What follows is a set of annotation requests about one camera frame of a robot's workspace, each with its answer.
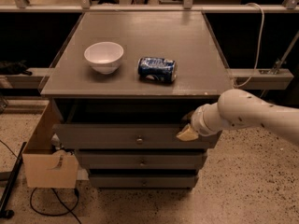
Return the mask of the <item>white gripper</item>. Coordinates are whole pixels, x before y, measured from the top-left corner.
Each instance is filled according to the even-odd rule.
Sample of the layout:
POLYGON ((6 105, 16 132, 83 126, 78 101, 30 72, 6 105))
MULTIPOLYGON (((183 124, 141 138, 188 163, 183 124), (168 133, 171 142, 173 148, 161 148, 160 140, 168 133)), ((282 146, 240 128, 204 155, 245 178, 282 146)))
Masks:
POLYGON ((180 141, 188 142, 198 138, 198 134, 201 136, 210 136, 216 134, 212 131, 205 122, 204 115, 209 111, 211 105, 201 105, 190 111, 183 116, 183 121, 191 121, 191 125, 187 124, 180 132, 177 133, 177 138, 180 141))

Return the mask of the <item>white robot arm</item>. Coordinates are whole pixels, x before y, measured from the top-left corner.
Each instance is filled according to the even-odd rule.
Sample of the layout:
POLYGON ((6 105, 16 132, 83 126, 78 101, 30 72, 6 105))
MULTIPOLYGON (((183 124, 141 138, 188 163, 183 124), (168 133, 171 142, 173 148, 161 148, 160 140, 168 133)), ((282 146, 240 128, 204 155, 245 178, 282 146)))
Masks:
POLYGON ((217 103, 196 108, 191 113, 190 122, 177 134, 177 138, 188 142, 223 130, 248 127, 265 128, 299 145, 299 109, 272 105, 239 89, 225 91, 217 103))

